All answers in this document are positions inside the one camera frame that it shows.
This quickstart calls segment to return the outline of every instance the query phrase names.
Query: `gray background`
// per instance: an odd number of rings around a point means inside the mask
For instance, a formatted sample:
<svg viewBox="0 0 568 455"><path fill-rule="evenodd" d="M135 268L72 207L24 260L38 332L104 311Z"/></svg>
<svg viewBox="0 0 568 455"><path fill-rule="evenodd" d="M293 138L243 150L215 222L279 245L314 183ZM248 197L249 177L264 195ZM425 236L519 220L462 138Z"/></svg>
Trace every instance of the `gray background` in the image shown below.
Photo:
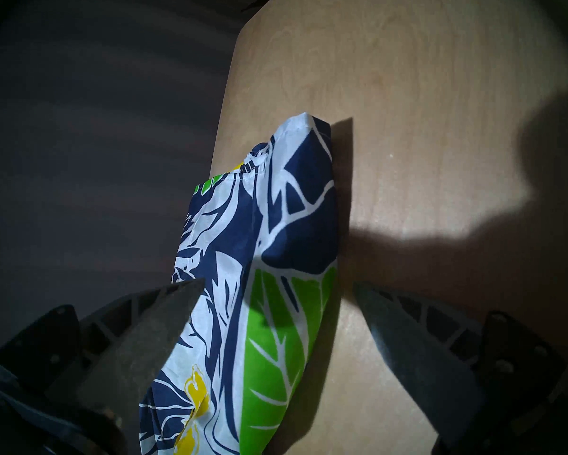
<svg viewBox="0 0 568 455"><path fill-rule="evenodd" d="M0 346L170 281L244 1L22 0L1 24Z"/></svg>

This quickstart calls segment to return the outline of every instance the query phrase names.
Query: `leaf pattern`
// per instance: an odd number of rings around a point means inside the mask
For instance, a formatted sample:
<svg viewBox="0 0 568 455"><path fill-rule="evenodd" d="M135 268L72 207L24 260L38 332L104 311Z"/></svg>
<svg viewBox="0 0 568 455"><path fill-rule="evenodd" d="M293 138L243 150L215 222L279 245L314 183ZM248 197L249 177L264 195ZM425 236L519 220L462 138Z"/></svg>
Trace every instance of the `leaf pattern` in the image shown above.
<svg viewBox="0 0 568 455"><path fill-rule="evenodd" d="M195 188L172 281L206 278L141 403L143 455L260 454L282 421L336 277L330 126L288 119Z"/></svg>

